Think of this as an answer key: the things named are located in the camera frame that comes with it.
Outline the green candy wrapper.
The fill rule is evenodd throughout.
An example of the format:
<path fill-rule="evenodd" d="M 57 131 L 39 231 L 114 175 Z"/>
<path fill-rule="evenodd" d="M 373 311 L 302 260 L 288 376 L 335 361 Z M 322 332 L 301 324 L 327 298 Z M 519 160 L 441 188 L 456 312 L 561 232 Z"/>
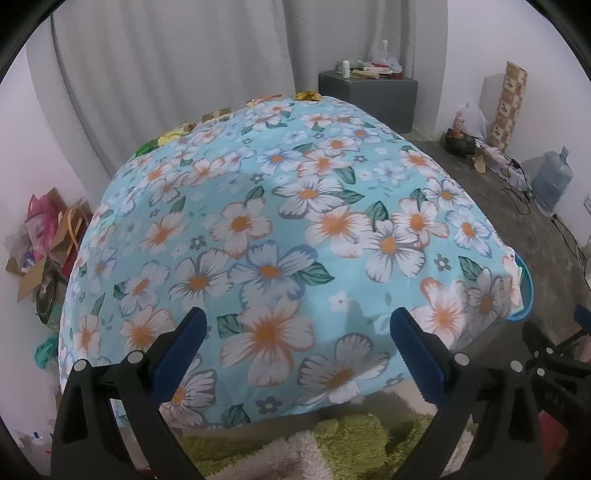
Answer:
<path fill-rule="evenodd" d="M 147 142 L 145 142 L 134 154 L 134 157 L 140 157 L 142 155 L 145 155 L 153 150 L 155 150 L 158 147 L 158 139 L 151 139 L 148 140 Z"/>

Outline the blue water jug on floor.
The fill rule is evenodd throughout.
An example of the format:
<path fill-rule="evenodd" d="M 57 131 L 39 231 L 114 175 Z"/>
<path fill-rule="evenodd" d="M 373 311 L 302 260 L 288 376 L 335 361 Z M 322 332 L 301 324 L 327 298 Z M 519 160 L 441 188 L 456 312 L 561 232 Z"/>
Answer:
<path fill-rule="evenodd" d="M 531 182 L 531 188 L 538 207 L 547 215 L 555 209 L 573 179 L 573 172 L 567 161 L 568 150 L 560 153 L 547 151 L 538 158 L 538 170 Z"/>

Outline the green white shaggy rug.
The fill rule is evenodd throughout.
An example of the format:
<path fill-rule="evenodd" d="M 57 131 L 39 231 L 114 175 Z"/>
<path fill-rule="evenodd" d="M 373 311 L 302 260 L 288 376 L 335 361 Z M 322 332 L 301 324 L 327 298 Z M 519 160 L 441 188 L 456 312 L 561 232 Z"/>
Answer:
<path fill-rule="evenodd" d="M 390 479 L 437 409 L 416 392 L 394 396 L 394 426 L 370 413 L 326 419 L 289 437 L 259 441 L 184 437 L 184 452 L 207 479 Z"/>

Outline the grey curtain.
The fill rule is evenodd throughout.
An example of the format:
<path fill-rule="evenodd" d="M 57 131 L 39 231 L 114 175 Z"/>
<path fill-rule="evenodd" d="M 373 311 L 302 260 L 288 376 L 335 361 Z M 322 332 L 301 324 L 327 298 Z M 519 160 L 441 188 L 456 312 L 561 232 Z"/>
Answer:
<path fill-rule="evenodd" d="M 443 81 L 444 1 L 66 1 L 28 40 L 67 162 L 107 182 L 145 140 L 209 110 L 315 87 L 389 40 L 422 94 Z"/>

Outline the dark grey cabinet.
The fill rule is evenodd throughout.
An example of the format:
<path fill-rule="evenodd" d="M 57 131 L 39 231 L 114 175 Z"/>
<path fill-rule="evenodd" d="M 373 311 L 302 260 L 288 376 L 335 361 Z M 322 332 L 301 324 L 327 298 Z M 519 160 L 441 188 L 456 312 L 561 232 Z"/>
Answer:
<path fill-rule="evenodd" d="M 413 129 L 418 82 L 414 79 L 345 79 L 335 71 L 318 74 L 324 96 L 349 102 L 397 133 Z"/>

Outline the floral blue tablecloth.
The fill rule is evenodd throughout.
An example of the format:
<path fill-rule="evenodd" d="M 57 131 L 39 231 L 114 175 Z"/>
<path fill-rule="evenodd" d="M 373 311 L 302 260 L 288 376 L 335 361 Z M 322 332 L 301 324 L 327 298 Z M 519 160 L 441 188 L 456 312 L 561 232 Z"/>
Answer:
<path fill-rule="evenodd" d="M 511 247 L 430 156 L 341 100 L 270 99 L 114 175 L 81 242 L 58 371 L 148 349 L 194 307 L 207 335 L 161 413 L 235 427 L 407 374 L 390 316 L 452 350 L 523 306 Z"/>

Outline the blue mesh trash basket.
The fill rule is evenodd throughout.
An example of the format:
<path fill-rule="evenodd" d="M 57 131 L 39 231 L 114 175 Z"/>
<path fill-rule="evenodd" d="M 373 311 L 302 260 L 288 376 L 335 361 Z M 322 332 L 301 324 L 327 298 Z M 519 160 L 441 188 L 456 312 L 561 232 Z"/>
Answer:
<path fill-rule="evenodd" d="M 515 260 L 517 266 L 520 268 L 520 292 L 522 297 L 523 307 L 521 310 L 515 312 L 507 318 L 508 321 L 517 322 L 529 317 L 532 313 L 535 300 L 535 287 L 531 272 L 523 260 L 523 258 L 516 253 Z"/>

